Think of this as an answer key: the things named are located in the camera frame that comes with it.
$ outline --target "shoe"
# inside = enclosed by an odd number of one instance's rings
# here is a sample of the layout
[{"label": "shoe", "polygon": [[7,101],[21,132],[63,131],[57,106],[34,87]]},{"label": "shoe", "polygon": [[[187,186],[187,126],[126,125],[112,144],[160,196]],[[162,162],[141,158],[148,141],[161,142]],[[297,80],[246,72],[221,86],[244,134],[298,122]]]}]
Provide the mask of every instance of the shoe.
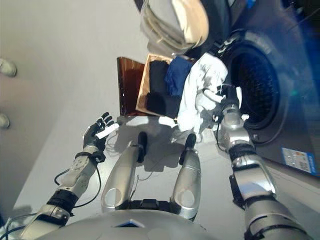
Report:
[{"label": "shoe", "polygon": [[0,128],[7,129],[10,125],[10,120],[4,113],[0,112]]},{"label": "shoe", "polygon": [[13,78],[17,74],[16,65],[11,61],[0,58],[0,73]]}]

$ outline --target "sticker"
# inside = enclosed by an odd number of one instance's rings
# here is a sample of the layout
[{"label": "sticker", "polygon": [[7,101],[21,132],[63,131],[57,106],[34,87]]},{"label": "sticker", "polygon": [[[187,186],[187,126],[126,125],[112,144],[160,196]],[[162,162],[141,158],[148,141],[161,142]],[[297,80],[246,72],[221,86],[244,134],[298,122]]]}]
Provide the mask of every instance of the sticker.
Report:
[{"label": "sticker", "polygon": [[310,174],[317,174],[315,157],[312,153],[292,150],[283,147],[282,155],[286,165],[294,167],[296,169],[300,169]]}]

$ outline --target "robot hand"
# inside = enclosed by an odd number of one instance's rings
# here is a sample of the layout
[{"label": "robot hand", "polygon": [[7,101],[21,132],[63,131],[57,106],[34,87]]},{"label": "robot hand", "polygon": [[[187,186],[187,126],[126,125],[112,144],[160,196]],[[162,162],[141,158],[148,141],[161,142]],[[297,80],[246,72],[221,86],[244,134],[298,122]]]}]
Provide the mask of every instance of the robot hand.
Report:
[{"label": "robot hand", "polygon": [[102,133],[106,127],[110,127],[115,124],[112,120],[112,116],[109,115],[109,112],[105,112],[99,119],[89,126],[83,135],[83,148],[86,146],[95,146],[100,151],[105,150],[106,138],[108,135],[104,135],[103,137],[99,137],[98,133]]}]

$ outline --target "laundry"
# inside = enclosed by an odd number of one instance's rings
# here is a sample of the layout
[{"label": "laundry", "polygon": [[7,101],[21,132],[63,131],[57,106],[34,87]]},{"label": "laundry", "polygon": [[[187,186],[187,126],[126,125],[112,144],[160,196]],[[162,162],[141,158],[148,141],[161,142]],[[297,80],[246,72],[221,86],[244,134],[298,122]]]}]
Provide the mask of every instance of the laundry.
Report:
[{"label": "laundry", "polygon": [[164,81],[169,64],[166,61],[152,61],[149,64],[150,91],[166,94],[167,84]]},{"label": "laundry", "polygon": [[169,96],[159,92],[149,92],[147,94],[146,109],[174,119],[178,115],[180,101],[180,96]]},{"label": "laundry", "polygon": [[180,56],[172,60],[164,78],[170,96],[182,96],[191,67],[192,63]]},{"label": "laundry", "polygon": [[187,76],[177,123],[180,131],[193,129],[200,133],[213,122],[213,113],[218,105],[207,97],[206,91],[211,95],[218,93],[218,87],[223,84],[228,74],[227,67],[217,57],[205,53],[191,68]]}]

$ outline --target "white cloth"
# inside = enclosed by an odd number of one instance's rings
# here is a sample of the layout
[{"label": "white cloth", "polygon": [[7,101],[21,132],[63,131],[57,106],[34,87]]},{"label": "white cloth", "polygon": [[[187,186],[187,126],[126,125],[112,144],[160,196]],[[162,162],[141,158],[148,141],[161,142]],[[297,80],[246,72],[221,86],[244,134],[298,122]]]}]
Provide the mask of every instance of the white cloth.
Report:
[{"label": "white cloth", "polygon": [[203,89],[217,93],[228,74],[227,67],[217,57],[205,53],[191,68],[187,76],[180,103],[177,123],[180,131],[193,129],[199,133],[213,121],[211,112],[217,102],[209,99]]}]

